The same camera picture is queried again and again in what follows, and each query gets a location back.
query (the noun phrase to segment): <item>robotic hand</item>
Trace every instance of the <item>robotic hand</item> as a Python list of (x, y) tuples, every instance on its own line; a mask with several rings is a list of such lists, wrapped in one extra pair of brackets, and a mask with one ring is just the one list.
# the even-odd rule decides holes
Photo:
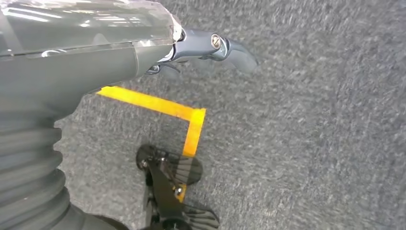
[(251, 73), (258, 65), (255, 57), (239, 42), (202, 30), (182, 29), (181, 38), (163, 59), (152, 66), (146, 74), (162, 72), (172, 78), (180, 71), (171, 63), (191, 59), (210, 59), (231, 63), (244, 73)]

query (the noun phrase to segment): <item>transparent plastic cover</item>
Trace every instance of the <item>transparent plastic cover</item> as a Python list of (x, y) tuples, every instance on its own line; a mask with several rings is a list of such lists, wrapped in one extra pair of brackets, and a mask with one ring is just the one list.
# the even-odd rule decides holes
[(147, 0), (0, 0), (0, 57), (175, 43), (179, 20)]

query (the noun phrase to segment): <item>gray carpet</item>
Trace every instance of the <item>gray carpet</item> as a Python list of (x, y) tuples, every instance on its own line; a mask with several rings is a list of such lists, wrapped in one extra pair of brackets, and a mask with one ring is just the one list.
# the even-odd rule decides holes
[[(209, 62), (125, 83), (207, 108), (205, 175), (186, 203), (211, 207), (222, 230), (406, 228), (406, 1), (162, 2), (261, 62), (253, 75)], [(74, 202), (142, 227), (135, 151), (180, 152), (187, 123), (92, 95), (59, 125)]]

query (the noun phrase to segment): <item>yellow tape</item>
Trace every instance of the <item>yellow tape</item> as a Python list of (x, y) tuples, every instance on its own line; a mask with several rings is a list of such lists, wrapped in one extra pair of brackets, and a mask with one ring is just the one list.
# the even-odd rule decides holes
[(190, 120), (193, 113), (193, 108), (186, 107), (182, 104), (124, 89), (118, 86), (104, 87), (97, 92), (97, 94), (175, 116), (187, 121)]
[(194, 157), (196, 155), (205, 116), (206, 109), (194, 109), (192, 111), (188, 134), (186, 135), (185, 145), (183, 147), (183, 155), (186, 157)]
[[(182, 154), (187, 157), (194, 157), (196, 155), (204, 117), (206, 116), (206, 109), (193, 109), (182, 104), (117, 86), (104, 87), (97, 94), (189, 121), (188, 133)], [(186, 194), (186, 185), (181, 186), (183, 188), (182, 193), (176, 197), (183, 202)]]

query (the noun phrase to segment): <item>black mechanical part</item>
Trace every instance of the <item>black mechanical part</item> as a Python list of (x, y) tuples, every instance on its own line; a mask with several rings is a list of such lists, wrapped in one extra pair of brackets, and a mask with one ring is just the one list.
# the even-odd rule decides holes
[(130, 230), (125, 224), (123, 224), (123, 223), (121, 223), (118, 220), (115, 220), (113, 218), (102, 216), (102, 215), (94, 215), (94, 217), (96, 217), (97, 219), (100, 219), (100, 220), (110, 224), (111, 226), (113, 226), (117, 230)]
[(219, 218), (211, 210), (182, 204), (176, 199), (176, 185), (191, 185), (200, 180), (203, 167), (196, 158), (188, 158), (143, 145), (136, 161), (146, 176), (144, 210), (146, 229), (217, 230)]

